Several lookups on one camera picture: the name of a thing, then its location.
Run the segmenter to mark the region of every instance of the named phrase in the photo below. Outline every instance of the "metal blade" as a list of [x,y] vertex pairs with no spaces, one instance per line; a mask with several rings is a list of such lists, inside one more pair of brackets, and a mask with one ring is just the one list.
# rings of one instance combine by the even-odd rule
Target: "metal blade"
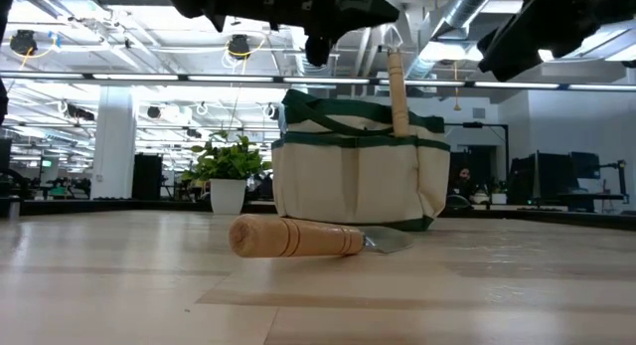
[[413,237],[408,233],[387,227],[360,227],[365,234],[365,246],[383,254],[405,250],[413,246]]

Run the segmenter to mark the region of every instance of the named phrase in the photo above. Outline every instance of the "green leaves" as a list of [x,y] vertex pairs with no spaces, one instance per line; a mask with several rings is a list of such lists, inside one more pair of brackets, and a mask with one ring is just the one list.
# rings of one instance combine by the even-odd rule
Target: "green leaves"
[[[215,133],[224,140],[228,140],[227,131],[219,131]],[[216,179],[232,179],[245,180],[250,175],[262,170],[270,169],[271,162],[267,162],[262,166],[262,157],[258,154],[258,150],[249,151],[249,146],[253,143],[249,142],[247,136],[239,136],[238,141],[232,146],[212,147],[211,142],[207,142],[205,147],[193,146],[192,151],[202,154],[197,158],[199,163],[195,167],[194,172],[187,171],[184,175],[199,180]]]

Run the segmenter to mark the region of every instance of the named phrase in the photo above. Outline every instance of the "wooden handle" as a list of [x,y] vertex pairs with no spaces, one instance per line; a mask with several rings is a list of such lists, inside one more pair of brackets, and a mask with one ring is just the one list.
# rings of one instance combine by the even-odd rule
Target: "wooden handle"
[[399,50],[389,49],[388,61],[394,135],[396,137],[407,137],[408,106],[406,105],[406,89],[404,87],[404,69],[401,64]]
[[364,235],[354,227],[242,215],[230,227],[230,246],[243,258],[355,255]]

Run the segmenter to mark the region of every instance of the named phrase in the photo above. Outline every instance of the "wooden table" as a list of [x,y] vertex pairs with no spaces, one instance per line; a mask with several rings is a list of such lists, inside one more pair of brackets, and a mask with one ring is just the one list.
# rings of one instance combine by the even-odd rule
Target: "wooden table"
[[231,218],[0,225],[0,344],[635,344],[636,234],[437,220],[412,249],[239,259]]

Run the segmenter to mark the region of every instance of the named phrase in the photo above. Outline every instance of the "canvas bag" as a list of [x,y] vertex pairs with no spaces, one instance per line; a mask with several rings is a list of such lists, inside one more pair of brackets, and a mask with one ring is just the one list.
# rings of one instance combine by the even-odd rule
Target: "canvas bag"
[[444,120],[409,114],[391,135],[387,106],[320,99],[291,89],[287,132],[272,145],[281,217],[425,231],[445,206],[450,146]]

